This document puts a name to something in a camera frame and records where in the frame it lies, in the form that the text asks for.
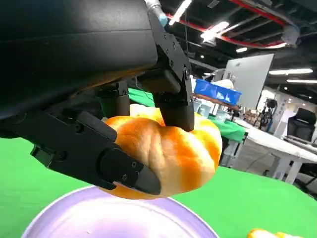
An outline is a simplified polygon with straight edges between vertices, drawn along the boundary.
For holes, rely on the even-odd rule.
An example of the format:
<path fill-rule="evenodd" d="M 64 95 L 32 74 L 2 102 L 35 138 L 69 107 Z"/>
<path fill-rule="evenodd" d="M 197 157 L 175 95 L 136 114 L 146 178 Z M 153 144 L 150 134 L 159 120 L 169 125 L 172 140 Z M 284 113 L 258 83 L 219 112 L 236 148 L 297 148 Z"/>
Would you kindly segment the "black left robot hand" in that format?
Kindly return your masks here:
<path fill-rule="evenodd" d="M 190 63 L 160 16 L 157 0 L 1 1 L 1 137 L 30 141 L 32 156 L 61 174 L 159 195 L 162 179 L 83 104 L 128 115 L 126 81 L 138 77 L 166 125 L 194 128 Z"/>

